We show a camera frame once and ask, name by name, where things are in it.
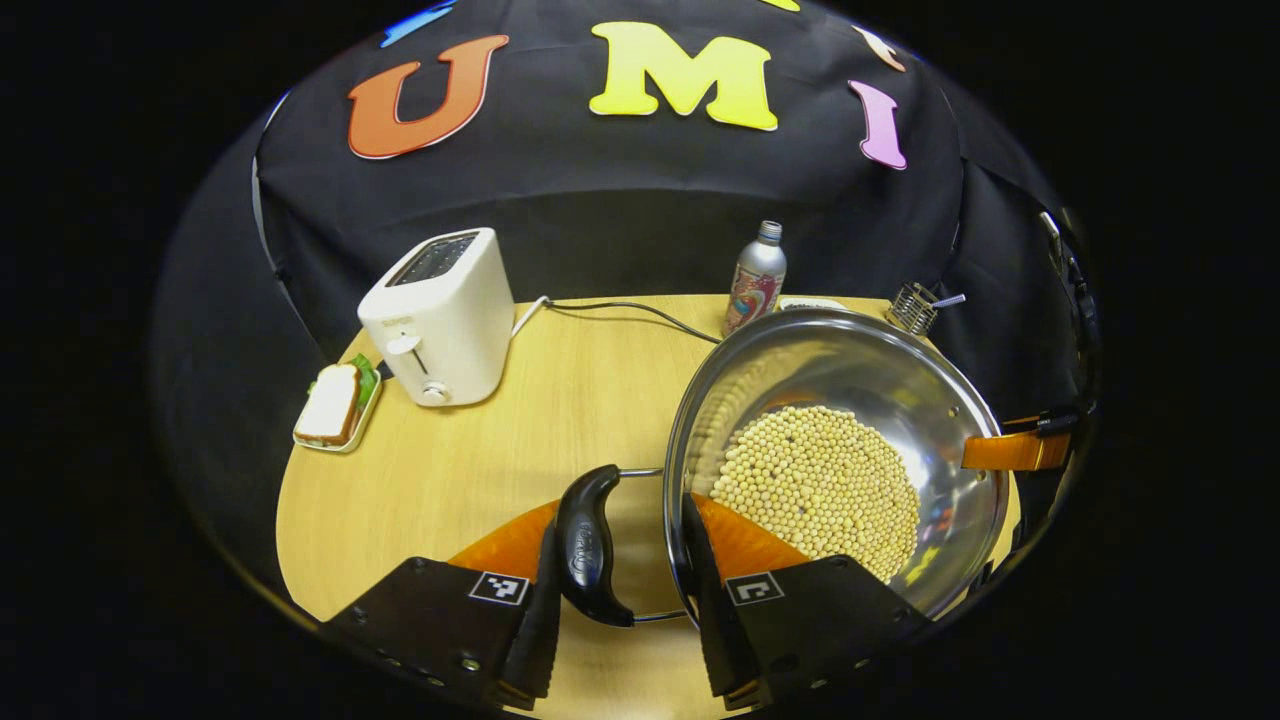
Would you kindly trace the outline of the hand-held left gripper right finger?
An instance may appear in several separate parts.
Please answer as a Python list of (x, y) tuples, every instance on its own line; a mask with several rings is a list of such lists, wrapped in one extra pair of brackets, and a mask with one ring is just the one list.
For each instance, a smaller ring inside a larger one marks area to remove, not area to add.
[(748, 550), (736, 512), (682, 498), (687, 569), (712, 693), (727, 710), (781, 705), (904, 652), (931, 625), (900, 593), (845, 555), (783, 568)]

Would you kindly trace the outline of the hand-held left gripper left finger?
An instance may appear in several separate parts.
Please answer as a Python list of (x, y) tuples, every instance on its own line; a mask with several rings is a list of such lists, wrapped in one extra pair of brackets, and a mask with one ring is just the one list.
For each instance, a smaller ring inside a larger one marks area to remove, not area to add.
[(531, 711), (549, 692), (559, 637), (558, 509), (536, 506), (447, 561), (406, 559), (323, 635), (453, 703)]

